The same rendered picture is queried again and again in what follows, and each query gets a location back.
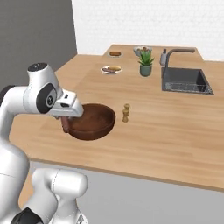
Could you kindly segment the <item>brown wooden bowl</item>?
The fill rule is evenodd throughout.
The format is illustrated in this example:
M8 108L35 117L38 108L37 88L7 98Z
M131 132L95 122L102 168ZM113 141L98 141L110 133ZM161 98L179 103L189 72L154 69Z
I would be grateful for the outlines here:
M87 103L81 117L68 118L68 134L80 140L96 140L105 137L114 127L116 113L106 105Z

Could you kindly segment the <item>dark grey tap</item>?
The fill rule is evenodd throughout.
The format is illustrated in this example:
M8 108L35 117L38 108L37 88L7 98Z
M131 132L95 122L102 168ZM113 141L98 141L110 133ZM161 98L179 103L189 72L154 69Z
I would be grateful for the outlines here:
M168 70L169 60L173 53L195 53L195 49L193 49L193 48L175 48L175 49L170 50L166 56L165 66L164 66L164 70L163 70L162 76L161 76L162 78L164 78L164 76Z

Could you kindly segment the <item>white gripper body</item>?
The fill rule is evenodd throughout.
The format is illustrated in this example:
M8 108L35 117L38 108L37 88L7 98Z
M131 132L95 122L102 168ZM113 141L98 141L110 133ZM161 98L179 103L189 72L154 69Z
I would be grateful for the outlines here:
M81 117L83 112L84 108L78 99L73 99L71 101L57 100L52 107L53 116Z

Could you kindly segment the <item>grey bowl with food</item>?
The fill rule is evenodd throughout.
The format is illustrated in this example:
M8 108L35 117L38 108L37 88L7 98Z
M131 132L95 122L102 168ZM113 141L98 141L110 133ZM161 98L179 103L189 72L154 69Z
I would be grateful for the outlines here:
M139 57L142 52L151 52L152 48L149 46L135 46L133 48L134 54Z

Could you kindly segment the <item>grey soap dispenser bottle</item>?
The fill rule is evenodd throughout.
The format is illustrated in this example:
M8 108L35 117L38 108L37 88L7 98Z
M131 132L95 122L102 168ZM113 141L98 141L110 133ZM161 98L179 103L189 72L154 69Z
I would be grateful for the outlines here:
M159 61L159 63L160 63L161 66L165 66L166 55L167 55L166 49L164 49L163 52L161 53L160 61Z

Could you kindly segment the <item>green plant in pot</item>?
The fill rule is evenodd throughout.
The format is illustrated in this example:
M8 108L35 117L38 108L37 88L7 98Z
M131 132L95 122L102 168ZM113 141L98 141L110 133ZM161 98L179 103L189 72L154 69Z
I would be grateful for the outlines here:
M141 52L138 63L140 64L140 74L143 77L151 75L153 61L154 58L151 56L151 51Z

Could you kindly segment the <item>dark grey sink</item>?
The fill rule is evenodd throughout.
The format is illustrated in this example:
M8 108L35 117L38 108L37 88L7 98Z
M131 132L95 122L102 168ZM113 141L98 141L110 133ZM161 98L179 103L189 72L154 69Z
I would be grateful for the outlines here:
M212 95L212 90L201 69L162 67L162 90L170 92Z

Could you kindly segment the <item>wooden pepper mill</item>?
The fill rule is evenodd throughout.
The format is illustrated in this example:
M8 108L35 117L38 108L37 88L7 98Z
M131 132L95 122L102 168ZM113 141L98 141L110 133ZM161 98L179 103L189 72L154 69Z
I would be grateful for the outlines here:
M124 109L122 111L122 114L123 114L122 121L126 123L129 120L129 116L130 116L130 105L128 103L124 104Z

